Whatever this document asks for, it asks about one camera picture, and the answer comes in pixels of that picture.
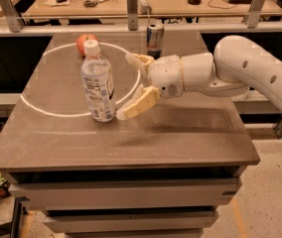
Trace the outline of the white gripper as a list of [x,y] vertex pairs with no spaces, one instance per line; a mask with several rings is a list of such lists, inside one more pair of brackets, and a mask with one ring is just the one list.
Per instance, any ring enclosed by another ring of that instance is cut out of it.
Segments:
[[145,87],[140,84],[132,93],[123,97],[116,111],[117,119],[127,120],[140,115],[153,107],[160,99],[160,95],[163,98],[183,95],[181,59],[178,56],[172,55],[154,60],[151,56],[129,53],[125,58],[144,77],[148,76],[149,83],[153,86]]

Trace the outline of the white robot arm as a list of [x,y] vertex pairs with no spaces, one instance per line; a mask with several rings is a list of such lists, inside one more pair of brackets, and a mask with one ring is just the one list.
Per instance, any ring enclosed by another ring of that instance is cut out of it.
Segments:
[[159,59],[127,54],[125,58],[149,85],[140,85],[117,111],[120,120],[138,116],[161,98],[180,97],[186,92],[231,97],[250,87],[282,112],[282,61],[242,36],[222,38],[213,53]]

